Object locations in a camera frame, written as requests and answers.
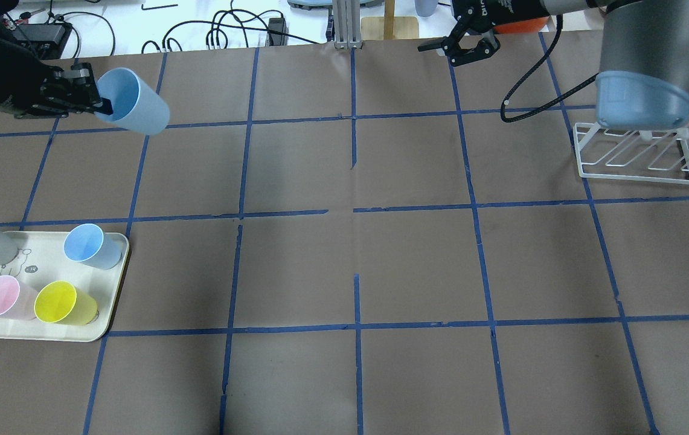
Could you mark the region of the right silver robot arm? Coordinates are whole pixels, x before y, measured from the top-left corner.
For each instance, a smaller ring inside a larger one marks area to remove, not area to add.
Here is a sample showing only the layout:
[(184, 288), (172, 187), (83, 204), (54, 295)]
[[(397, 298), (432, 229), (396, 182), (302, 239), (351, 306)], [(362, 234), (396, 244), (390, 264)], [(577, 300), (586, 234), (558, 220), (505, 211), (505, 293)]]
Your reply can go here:
[(619, 130), (669, 130), (689, 119), (689, 1), (454, 1), (455, 26), (448, 36), (432, 39), (419, 51), (435, 50), (452, 66), (493, 57), (501, 44), (497, 25), (555, 16), (556, 30), (568, 12), (606, 8), (598, 74), (516, 122), (564, 101), (590, 83), (597, 86), (598, 124)]

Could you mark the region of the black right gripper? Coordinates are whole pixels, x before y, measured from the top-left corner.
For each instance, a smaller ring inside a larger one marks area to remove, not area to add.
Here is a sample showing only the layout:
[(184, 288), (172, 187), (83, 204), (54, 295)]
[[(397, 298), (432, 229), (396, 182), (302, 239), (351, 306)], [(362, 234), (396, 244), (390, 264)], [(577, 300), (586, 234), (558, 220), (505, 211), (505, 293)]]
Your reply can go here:
[[(472, 9), (476, 16), (472, 25), (467, 29), (453, 28), (448, 36), (422, 42), (418, 51), (440, 50), (442, 56), (449, 58), (452, 66), (463, 66), (493, 57), (501, 43), (494, 33), (485, 32), (493, 30), (497, 33), (496, 25), (548, 16), (540, 1), (451, 1), (450, 5), (455, 19), (468, 16), (468, 11)], [(460, 46), (467, 33), (482, 34), (474, 47)]]

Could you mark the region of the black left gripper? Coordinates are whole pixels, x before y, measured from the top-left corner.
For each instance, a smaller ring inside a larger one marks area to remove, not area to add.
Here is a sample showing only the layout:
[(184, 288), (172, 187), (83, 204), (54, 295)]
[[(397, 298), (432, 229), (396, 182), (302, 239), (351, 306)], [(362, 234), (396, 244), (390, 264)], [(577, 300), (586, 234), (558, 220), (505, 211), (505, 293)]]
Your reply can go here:
[(0, 39), (0, 112), (14, 118), (63, 118), (84, 112), (110, 117), (114, 109), (109, 99), (100, 97), (90, 63), (76, 63), (66, 71)]

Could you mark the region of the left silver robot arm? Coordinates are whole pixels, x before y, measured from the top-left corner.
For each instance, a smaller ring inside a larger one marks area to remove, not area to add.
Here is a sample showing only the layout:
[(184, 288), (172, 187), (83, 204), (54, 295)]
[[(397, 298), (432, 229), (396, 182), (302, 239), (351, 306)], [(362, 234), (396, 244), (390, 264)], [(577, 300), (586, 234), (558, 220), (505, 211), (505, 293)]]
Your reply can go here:
[(0, 1), (0, 112), (17, 119), (112, 115), (112, 102), (98, 93), (90, 63), (65, 71), (18, 44), (1, 20), (16, 6), (18, 1)]

